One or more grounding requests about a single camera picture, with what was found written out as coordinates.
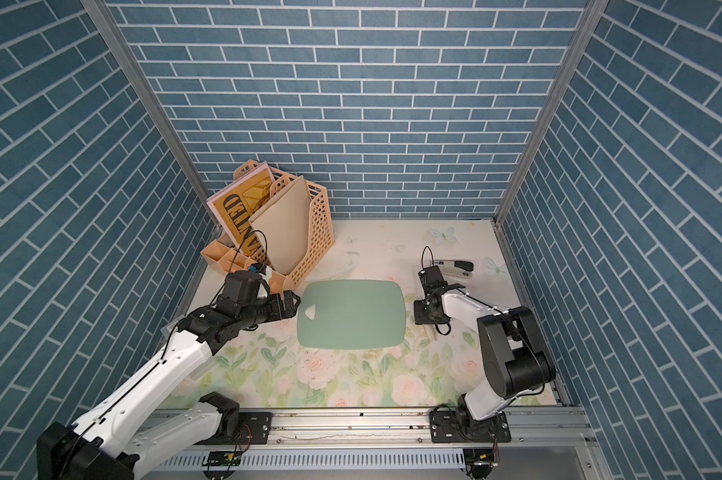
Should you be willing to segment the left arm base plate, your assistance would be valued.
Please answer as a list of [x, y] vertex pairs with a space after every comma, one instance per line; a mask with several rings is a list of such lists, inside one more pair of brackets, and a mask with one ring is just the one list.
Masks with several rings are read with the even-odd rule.
[[266, 411], [238, 412], [225, 418], [221, 430], [206, 440], [209, 445], [265, 445], [270, 435], [273, 414]]

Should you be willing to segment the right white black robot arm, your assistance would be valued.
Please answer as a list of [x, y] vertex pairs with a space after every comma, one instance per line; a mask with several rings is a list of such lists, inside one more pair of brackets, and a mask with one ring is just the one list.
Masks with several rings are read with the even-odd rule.
[[502, 310], [478, 300], [463, 285], [448, 283], [436, 265], [422, 268], [418, 278], [424, 297], [413, 303], [416, 324], [449, 327], [460, 321], [479, 338], [483, 380], [458, 400], [463, 426], [488, 421], [555, 379], [555, 362], [529, 308]]

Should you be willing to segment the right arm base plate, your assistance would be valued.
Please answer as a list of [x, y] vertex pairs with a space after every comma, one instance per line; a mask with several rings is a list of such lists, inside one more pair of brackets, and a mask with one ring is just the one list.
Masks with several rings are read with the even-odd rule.
[[504, 413], [486, 420], [474, 421], [460, 417], [453, 410], [429, 412], [430, 435], [433, 443], [510, 443], [511, 434]]

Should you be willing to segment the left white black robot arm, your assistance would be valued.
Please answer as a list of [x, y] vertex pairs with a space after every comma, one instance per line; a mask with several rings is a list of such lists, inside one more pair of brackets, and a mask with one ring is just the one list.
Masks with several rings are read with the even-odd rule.
[[123, 385], [71, 424], [51, 424], [36, 444], [39, 478], [140, 479], [199, 442], [239, 442], [240, 405], [218, 392], [156, 427], [140, 428], [240, 332], [297, 315], [300, 297], [271, 292], [268, 280], [253, 270], [228, 274], [216, 298], [178, 320], [164, 347]]

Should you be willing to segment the green cutting board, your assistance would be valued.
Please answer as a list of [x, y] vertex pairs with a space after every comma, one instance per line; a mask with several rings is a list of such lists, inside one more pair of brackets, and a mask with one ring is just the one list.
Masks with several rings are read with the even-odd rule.
[[398, 284], [383, 280], [313, 282], [301, 297], [297, 338], [301, 346], [373, 350], [404, 340], [406, 308]]

